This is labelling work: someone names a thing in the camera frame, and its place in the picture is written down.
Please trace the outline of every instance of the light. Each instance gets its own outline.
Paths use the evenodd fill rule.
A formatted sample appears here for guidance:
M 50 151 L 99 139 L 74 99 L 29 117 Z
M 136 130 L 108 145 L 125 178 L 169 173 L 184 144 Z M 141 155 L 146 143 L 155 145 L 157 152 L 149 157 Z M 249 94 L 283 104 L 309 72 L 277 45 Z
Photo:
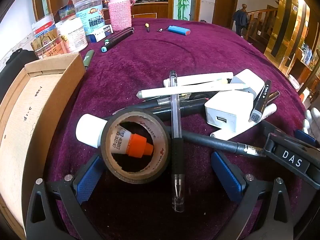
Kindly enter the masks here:
M 304 0 L 298 0 L 299 5 L 303 5 L 304 4 Z

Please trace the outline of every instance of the pink thermos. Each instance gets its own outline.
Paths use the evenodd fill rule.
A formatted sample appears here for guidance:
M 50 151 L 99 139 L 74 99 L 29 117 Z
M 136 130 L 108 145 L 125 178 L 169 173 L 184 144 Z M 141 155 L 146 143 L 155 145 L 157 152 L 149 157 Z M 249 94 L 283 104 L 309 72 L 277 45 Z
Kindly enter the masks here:
M 121 31 L 132 26 L 131 6 L 135 0 L 109 0 L 109 14 L 113 30 Z

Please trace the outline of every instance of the usb port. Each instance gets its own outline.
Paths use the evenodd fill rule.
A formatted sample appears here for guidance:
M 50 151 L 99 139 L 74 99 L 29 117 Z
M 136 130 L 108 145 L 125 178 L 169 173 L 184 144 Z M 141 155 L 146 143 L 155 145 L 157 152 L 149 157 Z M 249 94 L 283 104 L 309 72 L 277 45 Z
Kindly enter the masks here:
M 222 117 L 218 117 L 218 116 L 217 116 L 217 120 L 220 121 L 220 122 L 227 123 L 227 119 L 224 119 L 224 118 L 222 118 Z

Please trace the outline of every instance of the blue cylindrical object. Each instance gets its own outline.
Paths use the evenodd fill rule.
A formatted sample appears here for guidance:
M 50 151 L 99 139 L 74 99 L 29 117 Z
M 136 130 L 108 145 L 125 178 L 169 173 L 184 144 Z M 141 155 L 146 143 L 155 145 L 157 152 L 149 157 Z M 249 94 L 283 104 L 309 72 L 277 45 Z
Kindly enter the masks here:
M 190 34 L 190 30 L 189 29 L 182 28 L 182 27 L 177 27 L 177 26 L 172 26 L 172 25 L 170 25 L 168 27 L 168 31 L 169 32 L 173 32 L 173 33 L 182 34 L 182 35 L 189 35 Z

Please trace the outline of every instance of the white pen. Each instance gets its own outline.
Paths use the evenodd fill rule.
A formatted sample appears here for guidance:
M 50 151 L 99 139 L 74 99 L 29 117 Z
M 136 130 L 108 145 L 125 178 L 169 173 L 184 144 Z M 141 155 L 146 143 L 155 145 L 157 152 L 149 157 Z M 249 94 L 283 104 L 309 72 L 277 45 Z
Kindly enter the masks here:
M 246 84 L 236 84 L 236 83 L 223 84 L 223 81 L 220 81 L 220 80 L 210 82 L 209 85 L 205 85 L 205 84 L 141 90 L 137 93 L 137 97 L 141 99 L 141 98 L 151 98 L 151 97 L 157 97 L 157 96 L 169 96 L 169 95 L 186 94 L 186 93 L 241 90 L 249 87 Z
M 268 116 L 272 115 L 276 110 L 277 110 L 276 104 L 270 104 L 269 106 L 267 106 L 263 111 L 261 121 L 266 119 Z M 242 129 L 239 132 L 231 132 L 228 129 L 220 129 L 218 131 L 211 133 L 210 136 L 217 138 L 217 139 L 228 141 L 228 140 L 232 139 L 233 137 L 247 131 L 251 127 L 254 127 L 256 124 L 258 124 L 258 123 L 254 122 L 252 120 L 249 120 L 248 122 L 246 122 L 242 126 Z
M 221 79 L 232 79 L 232 78 L 233 78 L 232 72 L 208 73 L 208 74 L 177 77 L 177 83 L 178 83 L 178 86 L 186 86 L 186 85 L 200 84 L 200 83 L 205 83 L 210 81 L 216 81 Z M 163 85 L 165 87 L 170 87 L 169 84 L 170 84 L 169 78 L 163 81 Z

